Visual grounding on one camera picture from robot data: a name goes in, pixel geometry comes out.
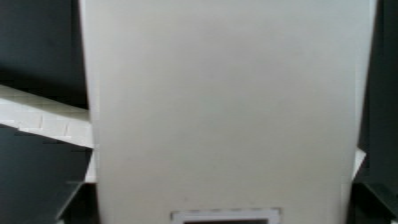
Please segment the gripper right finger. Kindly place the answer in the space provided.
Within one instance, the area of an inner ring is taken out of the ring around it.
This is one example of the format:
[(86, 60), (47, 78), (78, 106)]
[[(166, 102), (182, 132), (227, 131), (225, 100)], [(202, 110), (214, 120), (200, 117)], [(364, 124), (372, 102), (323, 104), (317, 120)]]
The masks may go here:
[(392, 224), (398, 220), (398, 195), (383, 184), (355, 183), (348, 224)]

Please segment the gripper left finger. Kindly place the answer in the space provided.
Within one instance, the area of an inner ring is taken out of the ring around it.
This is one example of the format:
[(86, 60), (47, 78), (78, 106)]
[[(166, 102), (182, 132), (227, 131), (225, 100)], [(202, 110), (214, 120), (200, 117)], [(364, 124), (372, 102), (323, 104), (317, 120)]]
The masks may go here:
[(54, 224), (97, 224), (95, 185), (78, 182), (56, 211)]

